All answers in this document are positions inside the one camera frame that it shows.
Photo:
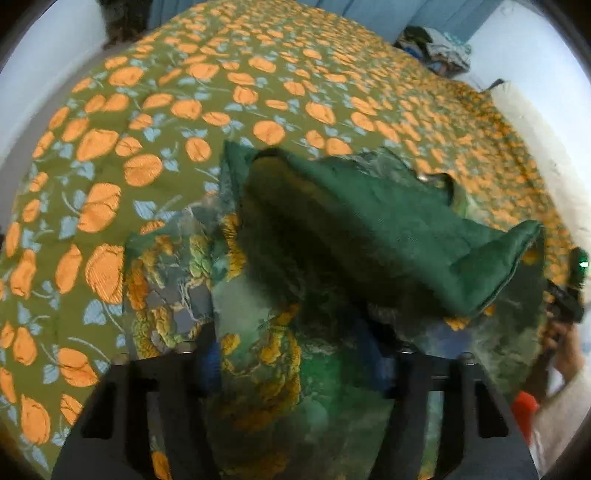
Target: dark green fabric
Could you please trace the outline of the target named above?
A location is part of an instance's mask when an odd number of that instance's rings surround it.
[[[505,233],[462,218],[450,208],[446,182],[423,184],[409,168],[392,181],[342,157],[309,161],[273,149],[253,162],[252,150],[239,145],[225,154],[241,192],[247,256],[268,255],[276,238],[282,255],[337,271],[349,292],[371,303],[397,307],[420,295],[415,314],[477,315],[541,234],[533,220]]]

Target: bedspread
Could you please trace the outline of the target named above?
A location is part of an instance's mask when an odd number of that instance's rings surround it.
[[[451,174],[491,226],[542,221],[546,274],[566,280],[569,235],[487,93],[320,9],[196,5],[74,87],[15,199],[0,259],[0,416],[46,478],[109,359],[126,349],[127,238],[216,194],[224,139],[311,160],[389,147],[419,171]],[[523,339],[523,368],[535,340]]]

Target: orange flower pattern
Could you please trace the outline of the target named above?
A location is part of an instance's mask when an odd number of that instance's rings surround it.
[[[215,193],[223,140],[312,160],[389,147],[425,173],[450,173],[488,225],[542,221],[545,273],[566,282],[570,237],[488,93],[298,2],[195,5],[78,82],[15,201],[0,257],[0,388],[14,410],[0,408],[0,420],[38,448],[44,476],[106,359],[125,347],[127,237]]]

